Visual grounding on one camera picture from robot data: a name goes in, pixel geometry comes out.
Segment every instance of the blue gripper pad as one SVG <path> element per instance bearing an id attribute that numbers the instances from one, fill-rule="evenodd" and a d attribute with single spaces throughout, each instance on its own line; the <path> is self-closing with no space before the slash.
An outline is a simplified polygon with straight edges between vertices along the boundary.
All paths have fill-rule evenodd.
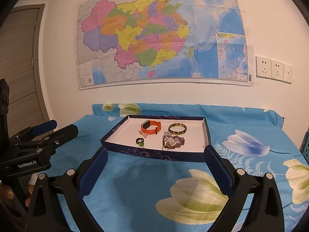
<path id="1" fill-rule="evenodd" d="M 55 128 L 57 127 L 57 122 L 56 120 L 52 119 L 50 121 L 47 121 L 43 124 L 40 124 L 40 125 L 36 125 L 33 130 L 32 130 L 32 135 L 35 135 L 35 136 L 40 136 L 44 133 L 47 133 L 51 130 L 54 130 Z"/>
<path id="2" fill-rule="evenodd" d="M 234 193 L 233 178 L 223 165 L 218 153 L 214 148 L 207 146 L 204 150 L 204 158 L 221 192 L 231 198 Z"/>
<path id="3" fill-rule="evenodd" d="M 77 169 L 83 171 L 79 175 L 78 181 L 78 194 L 81 198 L 91 193 L 107 163 L 108 157 L 106 148 L 101 147 L 91 159 L 84 160 Z"/>

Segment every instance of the wall socket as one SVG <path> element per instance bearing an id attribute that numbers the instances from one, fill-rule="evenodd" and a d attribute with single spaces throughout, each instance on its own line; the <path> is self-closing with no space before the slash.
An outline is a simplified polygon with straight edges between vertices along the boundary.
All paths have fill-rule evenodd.
<path id="1" fill-rule="evenodd" d="M 271 78 L 271 60 L 256 56 L 256 76 L 258 78 Z"/>
<path id="2" fill-rule="evenodd" d="M 283 64 L 283 82 L 291 84 L 293 82 L 292 66 Z"/>
<path id="3" fill-rule="evenodd" d="M 283 63 L 271 60 L 271 79 L 283 81 Z"/>

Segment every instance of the human hand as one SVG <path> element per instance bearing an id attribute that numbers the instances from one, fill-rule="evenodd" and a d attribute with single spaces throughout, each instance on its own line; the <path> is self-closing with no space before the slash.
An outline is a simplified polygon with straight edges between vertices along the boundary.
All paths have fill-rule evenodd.
<path id="1" fill-rule="evenodd" d="M 27 208 L 29 207 L 29 204 L 30 204 L 31 195 L 32 195 L 36 180 L 37 180 L 37 175 L 34 173 L 31 176 L 31 179 L 29 180 L 29 183 L 28 183 L 28 192 L 30 196 L 27 197 L 27 199 L 25 200 L 25 204 Z M 2 183 L 1 181 L 0 181 L 0 198 L 5 204 L 7 204 L 8 200 L 14 199 L 14 193 L 13 193 L 12 188 Z"/>

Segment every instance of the flower print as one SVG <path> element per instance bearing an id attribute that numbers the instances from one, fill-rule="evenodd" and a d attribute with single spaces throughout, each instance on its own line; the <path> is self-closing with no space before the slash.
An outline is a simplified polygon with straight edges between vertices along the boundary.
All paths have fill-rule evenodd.
<path id="1" fill-rule="evenodd" d="M 183 224 L 214 222 L 228 201 L 206 172 L 190 169 L 191 178 L 171 186 L 171 198 L 159 200 L 155 208 L 167 219 Z"/>
<path id="2" fill-rule="evenodd" d="M 253 136 L 239 130 L 235 132 L 236 134 L 228 136 L 228 140 L 222 142 L 232 152 L 252 157 L 263 157 L 269 153 L 270 147 Z"/>
<path id="3" fill-rule="evenodd" d="M 141 109 L 137 104 L 119 104 L 120 117 L 125 117 L 127 115 L 140 115 Z"/>
<path id="4" fill-rule="evenodd" d="M 114 104 L 103 104 L 102 110 L 106 112 L 110 112 L 114 109 Z"/>
<path id="5" fill-rule="evenodd" d="M 115 119 L 117 119 L 117 117 L 111 117 L 111 116 L 109 116 L 109 122 L 111 122 L 111 121 L 113 121 L 113 120 L 115 120 Z"/>
<path id="6" fill-rule="evenodd" d="M 309 167 L 297 159 L 286 160 L 283 164 L 289 167 L 285 177 L 293 188 L 293 203 L 301 204 L 309 200 Z"/>

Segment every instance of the map of china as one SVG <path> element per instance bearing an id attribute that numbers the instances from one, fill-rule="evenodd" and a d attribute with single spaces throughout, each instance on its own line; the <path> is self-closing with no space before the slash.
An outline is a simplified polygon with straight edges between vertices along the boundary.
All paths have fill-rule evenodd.
<path id="1" fill-rule="evenodd" d="M 175 57 L 189 35 L 188 23 L 177 13 L 182 4 L 170 1 L 116 5 L 100 0 L 81 24 L 83 42 L 93 51 L 116 48 L 115 61 L 122 69 L 134 62 L 153 68 Z"/>

